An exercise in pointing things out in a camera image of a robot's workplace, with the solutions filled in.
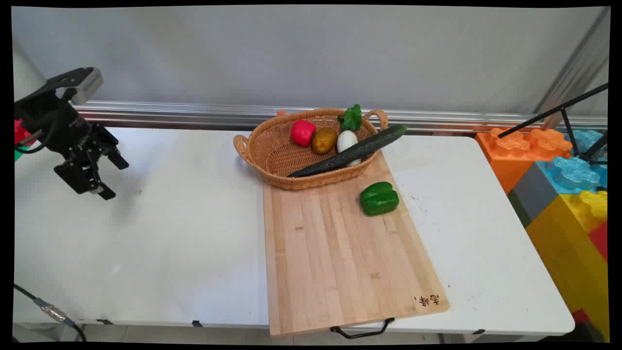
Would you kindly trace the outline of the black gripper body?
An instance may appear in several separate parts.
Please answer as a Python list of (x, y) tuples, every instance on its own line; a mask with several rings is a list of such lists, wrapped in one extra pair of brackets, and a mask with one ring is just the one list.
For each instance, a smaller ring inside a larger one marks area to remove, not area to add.
[(16, 153), (33, 154), (44, 148), (60, 153), (65, 159), (73, 158), (85, 163), (91, 143), (91, 125), (71, 106), (69, 100), (76, 89), (69, 89), (61, 98), (53, 91), (37, 97), (25, 97), (14, 104), (14, 118), (40, 145), (27, 148), (26, 142), (18, 141)]

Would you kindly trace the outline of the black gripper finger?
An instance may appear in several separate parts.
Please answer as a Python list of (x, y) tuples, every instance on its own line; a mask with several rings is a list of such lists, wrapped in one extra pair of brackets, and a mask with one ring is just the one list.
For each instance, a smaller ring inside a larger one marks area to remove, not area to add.
[(129, 167), (129, 163), (122, 157), (118, 150), (119, 140), (114, 137), (104, 126), (96, 123), (91, 125), (90, 134), (91, 143), (93, 148), (98, 149), (98, 152), (107, 157), (116, 168), (126, 169)]
[(98, 157), (87, 158), (85, 163), (69, 159), (53, 169), (76, 193), (93, 193), (105, 201), (116, 197), (99, 175)]

